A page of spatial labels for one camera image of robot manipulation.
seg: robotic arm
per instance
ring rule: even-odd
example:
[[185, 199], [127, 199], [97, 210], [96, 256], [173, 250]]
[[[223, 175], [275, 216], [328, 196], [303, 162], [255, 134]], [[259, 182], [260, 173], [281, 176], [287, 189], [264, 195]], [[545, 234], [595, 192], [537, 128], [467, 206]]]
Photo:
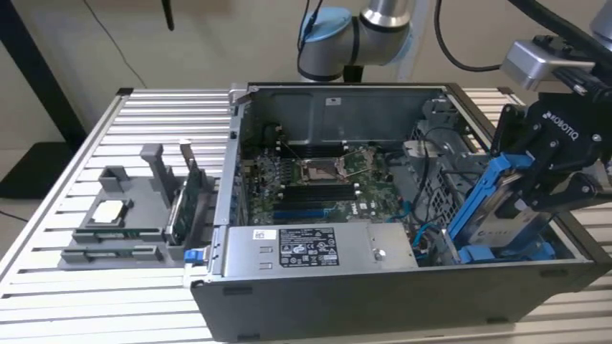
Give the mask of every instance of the robotic arm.
[[401, 58], [411, 45], [408, 0], [371, 0], [353, 17], [348, 9], [320, 3], [300, 32], [297, 70], [304, 80], [333, 81], [345, 66], [385, 65]]
[[561, 37], [515, 42], [501, 65], [540, 94], [529, 107], [503, 108], [487, 172], [448, 228], [463, 263], [479, 261], [476, 249], [548, 259], [539, 234], [552, 216], [612, 199], [612, 52], [600, 44], [612, 2], [591, 25], [596, 39], [536, 1], [509, 1]]

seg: black cable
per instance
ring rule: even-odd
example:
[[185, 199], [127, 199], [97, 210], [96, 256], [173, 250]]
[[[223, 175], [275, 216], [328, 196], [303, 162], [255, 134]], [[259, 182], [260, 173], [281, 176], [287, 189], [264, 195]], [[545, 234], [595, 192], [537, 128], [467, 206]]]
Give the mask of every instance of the black cable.
[[481, 176], [481, 172], [477, 171], [461, 171], [461, 170], [443, 170], [443, 174], [473, 174], [476, 176]]
[[309, 0], [305, 0], [303, 20], [300, 20], [300, 22], [299, 22], [297, 43], [296, 43], [297, 51], [300, 51], [300, 46], [301, 46], [301, 43], [303, 43], [303, 26], [304, 26], [304, 21], [307, 20], [305, 17], [307, 17], [307, 14], [308, 14], [308, 8], [309, 8]]
[[92, 9], [92, 6], [89, 5], [89, 3], [87, 2], [87, 0], [83, 0], [83, 3], [85, 4], [92, 16], [93, 16], [93, 19], [96, 20], [97, 24], [100, 25], [100, 27], [103, 28], [104, 32], [107, 33], [107, 36], [108, 38], [111, 39], [112, 43], [115, 44], [115, 47], [116, 47], [116, 50], [119, 51], [119, 55], [121, 55], [121, 59], [124, 59], [124, 64], [127, 65], [127, 67], [131, 69], [133, 75], [136, 75], [137, 79], [140, 80], [140, 83], [143, 84], [143, 87], [144, 88], [148, 88], [147, 87], [147, 84], [144, 83], [143, 81], [143, 78], [140, 77], [140, 75], [136, 73], [136, 70], [133, 70], [129, 62], [127, 61], [127, 58], [125, 58], [125, 55], [124, 55], [124, 52], [121, 51], [121, 48], [119, 48], [119, 44], [115, 42], [115, 38], [113, 36], [111, 35], [111, 33], [108, 32], [108, 29], [107, 27], [104, 26], [103, 22], [100, 21], [100, 19], [97, 18], [97, 15], [96, 15], [96, 12], [93, 11]]
[[481, 176], [481, 172], [477, 172], [477, 171], [441, 170], [440, 173], [441, 174], [456, 174], [457, 176], [463, 178], [465, 182], [468, 182], [469, 186], [476, 185], [476, 181], [469, 179], [467, 176], [473, 175], [473, 176], [477, 176], [477, 178], [480, 178]]
[[508, 0], [509, 3], [543, 27], [559, 34], [571, 45], [612, 69], [612, 52], [576, 25], [556, 15], [536, 0]]
[[427, 182], [427, 178], [428, 178], [428, 174], [429, 174], [429, 152], [428, 152], [428, 147], [425, 145], [425, 141], [428, 141], [428, 135], [432, 131], [435, 130], [449, 130], [452, 131], [453, 133], [456, 133], [457, 131], [453, 129], [453, 128], [449, 128], [449, 127], [433, 127], [431, 128], [425, 133], [424, 135], [421, 136], [421, 138], [419, 139], [419, 141], [421, 141], [423, 143], [423, 151], [424, 151], [424, 163], [423, 163], [423, 174], [421, 174], [421, 181], [419, 183], [419, 190], [417, 190], [417, 193], [415, 194], [415, 198], [412, 200], [412, 205], [411, 205], [411, 213], [412, 213], [412, 216], [415, 218], [415, 220], [417, 221], [417, 223], [420, 225], [425, 224], [427, 221], [421, 220], [419, 218], [419, 216], [416, 215], [416, 207], [417, 207], [417, 202], [419, 202], [419, 199], [421, 198], [421, 194], [423, 194], [423, 190], [424, 190], [424, 185], [425, 185], [425, 182]]
[[[316, 7], [315, 7], [315, 11], [313, 11], [313, 13], [311, 14], [311, 16], [308, 18], [308, 24], [305, 24], [307, 26], [304, 27], [304, 31], [303, 31], [301, 27], [299, 28], [299, 33], [300, 33], [299, 37], [300, 37], [301, 41], [300, 41], [299, 46], [297, 46], [297, 67], [299, 67], [299, 58], [303, 55], [304, 45], [307, 45], [307, 38], [308, 38], [311, 32], [313, 31], [316, 17], [319, 16], [319, 10], [321, 8], [321, 4], [323, 4], [323, 0], [319, 0], [319, 3], [316, 4]], [[308, 6], [309, 6], [309, 1], [305, 3], [305, 11], [304, 12], [308, 12]]]
[[24, 221], [24, 222], [29, 221], [28, 219], [24, 219], [23, 217], [16, 216], [13, 214], [9, 214], [9, 213], [7, 213], [5, 211], [1, 211], [1, 210], [0, 210], [0, 214], [4, 215], [4, 216], [12, 217], [15, 220], [20, 220], [20, 221]]
[[435, 7], [435, 12], [433, 12], [433, 30], [436, 33], [436, 40], [437, 40], [437, 45], [440, 45], [441, 52], [444, 53], [444, 56], [447, 57], [448, 61], [461, 70], [467, 70], [468, 72], [491, 72], [493, 70], [499, 70], [501, 67], [500, 64], [495, 64], [492, 66], [485, 66], [485, 67], [472, 67], [468, 66], [452, 56], [451, 51], [447, 48], [447, 44], [444, 43], [444, 39], [441, 38], [441, 32], [440, 32], [440, 9], [441, 9], [441, 0], [436, 0], [436, 7]]

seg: blue latch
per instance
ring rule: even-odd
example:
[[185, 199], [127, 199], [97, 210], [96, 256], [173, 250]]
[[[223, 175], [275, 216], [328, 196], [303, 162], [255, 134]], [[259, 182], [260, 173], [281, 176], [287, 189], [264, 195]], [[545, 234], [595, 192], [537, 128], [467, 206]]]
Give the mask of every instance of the blue latch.
[[531, 166], [533, 159], [524, 155], [501, 154], [497, 158], [488, 162], [488, 168], [483, 176], [480, 177], [479, 183], [476, 184], [468, 199], [459, 209], [455, 218], [448, 226], [448, 234], [451, 239], [455, 241], [461, 234], [464, 243], [469, 238], [471, 233], [461, 233], [469, 218], [472, 217], [476, 209], [479, 208], [483, 201], [496, 192], [497, 179], [504, 171], [511, 168], [525, 169]]
[[204, 264], [204, 252], [197, 249], [188, 249], [184, 252], [185, 264]]

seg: warning label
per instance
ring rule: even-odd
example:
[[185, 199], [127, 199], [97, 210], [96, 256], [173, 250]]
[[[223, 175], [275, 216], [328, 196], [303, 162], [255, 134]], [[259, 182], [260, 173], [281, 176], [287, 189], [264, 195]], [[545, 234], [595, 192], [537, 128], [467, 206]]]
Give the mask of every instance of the warning label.
[[283, 267], [340, 265], [333, 228], [279, 230], [279, 261]]

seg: blue cable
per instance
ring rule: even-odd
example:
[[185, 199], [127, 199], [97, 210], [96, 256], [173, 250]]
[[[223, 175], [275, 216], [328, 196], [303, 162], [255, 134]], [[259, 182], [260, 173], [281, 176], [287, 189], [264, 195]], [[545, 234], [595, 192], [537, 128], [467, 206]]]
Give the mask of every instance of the blue cable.
[[435, 226], [435, 224], [432, 224], [431, 222], [424, 224], [421, 226], [421, 228], [419, 229], [417, 231], [417, 235], [415, 237], [415, 240], [412, 241], [412, 248], [417, 248], [419, 247], [419, 242], [421, 241], [421, 236], [423, 236], [423, 233], [425, 231], [427, 228], [429, 228], [431, 226]]
[[404, 201], [401, 204], [404, 205], [404, 213], [389, 217], [385, 221], [387, 223], [393, 222], [393, 220], [403, 219], [411, 213], [411, 202]]

